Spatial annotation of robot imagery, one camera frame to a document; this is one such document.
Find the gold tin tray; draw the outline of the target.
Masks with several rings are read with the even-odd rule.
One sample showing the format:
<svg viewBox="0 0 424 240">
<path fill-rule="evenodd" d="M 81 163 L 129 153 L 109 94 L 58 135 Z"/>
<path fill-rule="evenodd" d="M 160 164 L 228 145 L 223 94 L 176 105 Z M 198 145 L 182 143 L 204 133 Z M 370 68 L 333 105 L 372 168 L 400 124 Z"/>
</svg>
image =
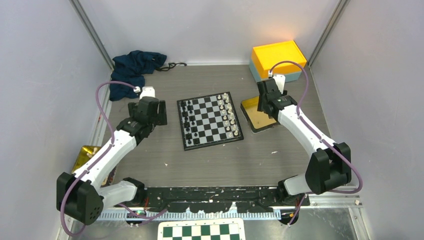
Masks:
<svg viewBox="0 0 424 240">
<path fill-rule="evenodd" d="M 259 96 L 242 100 L 240 103 L 241 111 L 254 134 L 265 131 L 279 125 L 273 118 L 261 111 L 258 111 Z"/>
</svg>

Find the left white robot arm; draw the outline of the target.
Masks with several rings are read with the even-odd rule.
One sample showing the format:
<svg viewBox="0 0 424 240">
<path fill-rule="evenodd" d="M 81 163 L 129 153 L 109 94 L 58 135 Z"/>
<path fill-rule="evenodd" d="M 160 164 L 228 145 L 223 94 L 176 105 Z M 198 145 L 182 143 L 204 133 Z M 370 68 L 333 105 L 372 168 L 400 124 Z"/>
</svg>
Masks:
<svg viewBox="0 0 424 240">
<path fill-rule="evenodd" d="M 109 186 L 102 183 L 156 126 L 167 124 L 166 102 L 144 96 L 128 104 L 128 113 L 129 117 L 118 124 L 109 141 L 86 164 L 57 178 L 56 208 L 61 214 L 91 225 L 104 209 L 121 203 L 138 207 L 145 202 L 145 185 L 134 178 L 126 177 Z"/>
</svg>

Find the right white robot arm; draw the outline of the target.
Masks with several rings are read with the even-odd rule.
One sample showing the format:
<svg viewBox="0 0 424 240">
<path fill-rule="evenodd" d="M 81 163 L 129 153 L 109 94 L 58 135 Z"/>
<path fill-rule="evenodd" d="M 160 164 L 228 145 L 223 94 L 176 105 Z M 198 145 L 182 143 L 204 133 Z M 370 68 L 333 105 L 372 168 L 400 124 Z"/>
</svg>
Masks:
<svg viewBox="0 0 424 240">
<path fill-rule="evenodd" d="M 302 112 L 298 103 L 279 88 L 276 78 L 257 83 L 259 112 L 273 118 L 287 128 L 302 145 L 309 157 L 305 173 L 281 180 L 277 198 L 283 205 L 291 205 L 300 194 L 320 195 L 352 180 L 351 149 L 336 143 L 320 131 Z"/>
</svg>

